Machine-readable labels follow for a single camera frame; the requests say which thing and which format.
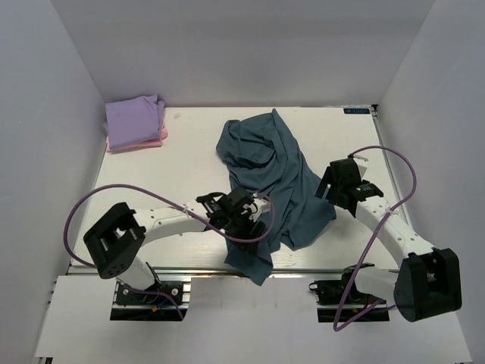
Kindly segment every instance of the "gray towel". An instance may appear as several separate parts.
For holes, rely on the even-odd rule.
[[[271,273],[271,253],[280,241],[291,249],[311,244],[330,220],[335,209],[316,198],[320,178],[306,164],[296,139],[276,110],[244,121],[228,121],[216,146],[229,169],[232,188],[269,195],[276,207],[276,223],[253,255],[227,241],[225,262],[261,285]],[[267,226],[270,214],[261,217]]]

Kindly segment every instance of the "gray wall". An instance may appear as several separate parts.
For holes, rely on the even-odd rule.
[[[459,255],[458,312],[476,363],[485,362],[485,2],[436,0],[380,105],[386,144],[411,159],[417,231]],[[409,172],[396,166],[402,189]]]
[[[52,0],[106,101],[377,103],[433,0]]]
[[[70,207],[102,155],[103,101],[48,0],[0,11],[0,362],[31,361]]]

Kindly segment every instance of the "stack of folded towels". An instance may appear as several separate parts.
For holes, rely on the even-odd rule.
[[[157,95],[106,104],[108,151],[161,146],[168,136],[164,107],[165,102]]]

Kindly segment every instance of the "black label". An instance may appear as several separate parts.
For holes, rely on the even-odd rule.
[[[371,111],[368,108],[344,108],[344,114],[370,114]]]

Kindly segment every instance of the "white table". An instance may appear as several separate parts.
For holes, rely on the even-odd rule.
[[[342,108],[277,108],[298,140],[307,163],[321,176],[329,162],[355,149],[379,144],[370,115],[345,115]],[[227,120],[270,112],[267,108],[168,108],[169,137],[161,148],[106,153],[96,186],[134,184],[184,203],[213,191],[229,192],[226,166],[215,146]],[[366,179],[376,184],[390,203],[396,201],[383,153],[365,152],[370,159]],[[131,190],[108,190],[88,201],[75,252],[92,261],[82,236],[112,205],[126,201],[132,209],[161,206],[161,202]],[[292,251],[282,244],[272,255],[275,269],[342,269],[357,262],[371,232],[348,212],[337,209],[337,219],[309,247]],[[218,270],[224,264],[224,239],[212,231],[169,237],[145,246],[140,257],[154,267]],[[366,259],[380,268],[396,268],[391,255],[376,242]],[[73,261],[73,267],[80,264]]]

